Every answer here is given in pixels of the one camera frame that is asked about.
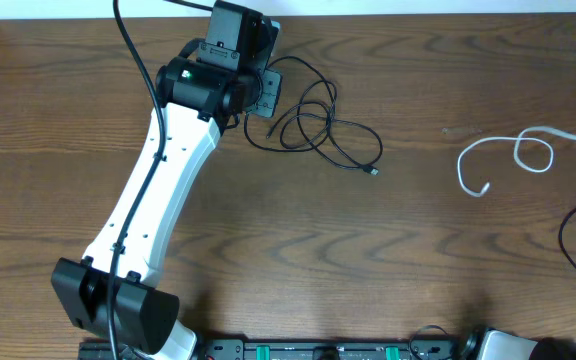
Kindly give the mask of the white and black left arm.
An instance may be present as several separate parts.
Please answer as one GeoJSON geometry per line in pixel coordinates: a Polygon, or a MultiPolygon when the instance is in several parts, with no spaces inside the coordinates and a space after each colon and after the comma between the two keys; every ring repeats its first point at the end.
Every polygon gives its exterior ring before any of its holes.
{"type": "Polygon", "coordinates": [[[262,13],[218,1],[207,34],[146,78],[153,110],[127,184],[77,260],[60,259],[52,286],[72,324],[95,336],[83,359],[190,359],[196,334],[179,299],[159,290],[173,228],[224,132],[242,116],[271,117],[282,77],[271,69],[281,28],[262,13]]]}

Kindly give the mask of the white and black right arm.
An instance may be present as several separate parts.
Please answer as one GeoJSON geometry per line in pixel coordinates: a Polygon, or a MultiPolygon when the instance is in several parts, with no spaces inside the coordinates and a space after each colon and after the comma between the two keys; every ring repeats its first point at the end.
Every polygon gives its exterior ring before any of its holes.
{"type": "Polygon", "coordinates": [[[576,342],[553,337],[534,340],[490,327],[479,327],[460,346],[458,359],[576,360],[576,342]]]}

